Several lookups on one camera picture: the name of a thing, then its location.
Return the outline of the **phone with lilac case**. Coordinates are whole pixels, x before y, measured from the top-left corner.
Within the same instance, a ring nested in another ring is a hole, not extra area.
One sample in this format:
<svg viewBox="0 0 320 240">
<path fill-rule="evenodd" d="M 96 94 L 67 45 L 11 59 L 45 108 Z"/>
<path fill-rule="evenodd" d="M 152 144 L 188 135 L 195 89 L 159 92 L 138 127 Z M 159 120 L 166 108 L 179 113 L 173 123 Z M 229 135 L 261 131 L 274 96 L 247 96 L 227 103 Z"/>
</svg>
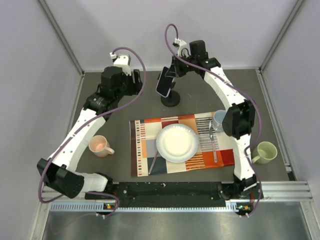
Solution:
<svg viewBox="0 0 320 240">
<path fill-rule="evenodd" d="M 164 66 L 161 73 L 159 74 L 156 85 L 156 92 L 162 97 L 166 98 L 169 96 L 171 91 L 172 83 L 174 82 L 174 78 L 170 76 L 166 76 L 169 68 Z"/>
</svg>

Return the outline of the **black phone stand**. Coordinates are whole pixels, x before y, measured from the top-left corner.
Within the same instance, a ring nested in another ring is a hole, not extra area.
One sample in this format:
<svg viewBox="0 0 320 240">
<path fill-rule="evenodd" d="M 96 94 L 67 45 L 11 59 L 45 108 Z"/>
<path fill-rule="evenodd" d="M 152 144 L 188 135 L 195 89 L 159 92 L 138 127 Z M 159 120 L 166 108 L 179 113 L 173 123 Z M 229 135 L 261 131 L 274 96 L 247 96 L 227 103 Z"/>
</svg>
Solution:
<svg viewBox="0 0 320 240">
<path fill-rule="evenodd" d="M 179 93 L 177 91 L 173 90 L 175 85 L 176 85 L 176 82 L 175 82 L 175 78 L 174 78 L 174 82 L 171 85 L 171 89 L 170 89 L 170 93 L 169 93 L 168 97 L 162 97 L 160 95 L 160 101 L 166 107 L 175 107 L 180 103 L 181 98 L 180 98 Z"/>
</svg>

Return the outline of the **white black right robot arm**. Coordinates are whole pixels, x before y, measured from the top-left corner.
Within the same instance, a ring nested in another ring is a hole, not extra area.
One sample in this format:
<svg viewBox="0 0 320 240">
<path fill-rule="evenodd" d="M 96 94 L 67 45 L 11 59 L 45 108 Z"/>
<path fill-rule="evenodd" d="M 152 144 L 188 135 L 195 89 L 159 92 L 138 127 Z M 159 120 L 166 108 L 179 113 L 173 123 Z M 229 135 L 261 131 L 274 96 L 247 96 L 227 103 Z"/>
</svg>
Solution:
<svg viewBox="0 0 320 240">
<path fill-rule="evenodd" d="M 254 102 L 232 85 L 220 62 L 209 57 L 203 40 L 186 43 L 175 38 L 173 46 L 177 48 L 177 54 L 172 57 L 168 73 L 174 77 L 183 77 L 188 72 L 197 73 L 222 101 L 226 110 L 222 128 L 229 136 L 234 155 L 233 190 L 228 195 L 245 198 L 257 186 L 250 151 L 256 115 Z"/>
</svg>

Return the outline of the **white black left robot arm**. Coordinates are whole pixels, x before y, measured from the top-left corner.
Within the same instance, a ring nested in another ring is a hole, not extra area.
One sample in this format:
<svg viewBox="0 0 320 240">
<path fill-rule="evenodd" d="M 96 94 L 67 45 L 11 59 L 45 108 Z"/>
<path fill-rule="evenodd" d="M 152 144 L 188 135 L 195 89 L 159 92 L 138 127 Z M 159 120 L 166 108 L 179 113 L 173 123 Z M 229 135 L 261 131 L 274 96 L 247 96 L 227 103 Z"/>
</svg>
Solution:
<svg viewBox="0 0 320 240">
<path fill-rule="evenodd" d="M 101 74 L 97 89 L 85 101 L 79 117 L 57 150 L 48 159 L 37 163 L 40 174 L 38 198 L 42 198 L 43 186 L 70 199 L 80 193 L 97 192 L 109 198 L 114 187 L 102 173 L 79 173 L 76 171 L 81 156 L 96 132 L 108 121 L 111 114 L 119 111 L 119 101 L 124 96 L 139 97 L 143 82 L 138 69 L 125 71 L 119 66 L 109 66 Z"/>
</svg>

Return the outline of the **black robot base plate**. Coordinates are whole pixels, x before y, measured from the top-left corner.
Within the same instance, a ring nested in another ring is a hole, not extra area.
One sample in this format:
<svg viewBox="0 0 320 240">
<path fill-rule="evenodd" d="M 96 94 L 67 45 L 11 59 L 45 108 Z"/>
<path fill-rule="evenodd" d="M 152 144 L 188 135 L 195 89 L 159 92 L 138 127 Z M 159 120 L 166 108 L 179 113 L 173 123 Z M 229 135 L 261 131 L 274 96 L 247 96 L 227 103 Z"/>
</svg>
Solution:
<svg viewBox="0 0 320 240">
<path fill-rule="evenodd" d="M 259 186 L 241 192 L 234 182 L 108 182 L 105 194 L 111 194 L 120 200 L 138 197 L 162 196 L 208 196 L 213 200 L 257 199 L 262 192 Z"/>
</svg>

